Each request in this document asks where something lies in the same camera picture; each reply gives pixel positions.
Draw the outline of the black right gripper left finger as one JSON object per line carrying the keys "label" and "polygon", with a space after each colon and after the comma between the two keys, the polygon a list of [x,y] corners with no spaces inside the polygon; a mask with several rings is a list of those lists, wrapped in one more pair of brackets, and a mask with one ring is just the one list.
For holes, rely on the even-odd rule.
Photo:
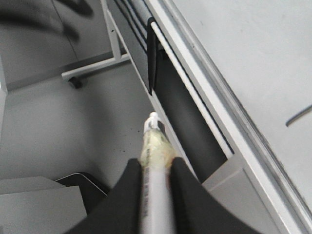
{"label": "black right gripper left finger", "polygon": [[137,159],[125,170],[108,196],[68,234],[137,234],[141,196],[141,166]]}

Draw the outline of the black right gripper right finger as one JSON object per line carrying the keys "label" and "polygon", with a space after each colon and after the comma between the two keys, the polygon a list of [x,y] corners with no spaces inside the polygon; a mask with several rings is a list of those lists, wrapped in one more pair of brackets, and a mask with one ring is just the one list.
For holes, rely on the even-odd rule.
{"label": "black right gripper right finger", "polygon": [[178,234],[258,233],[216,201],[180,157],[172,162],[170,184]]}

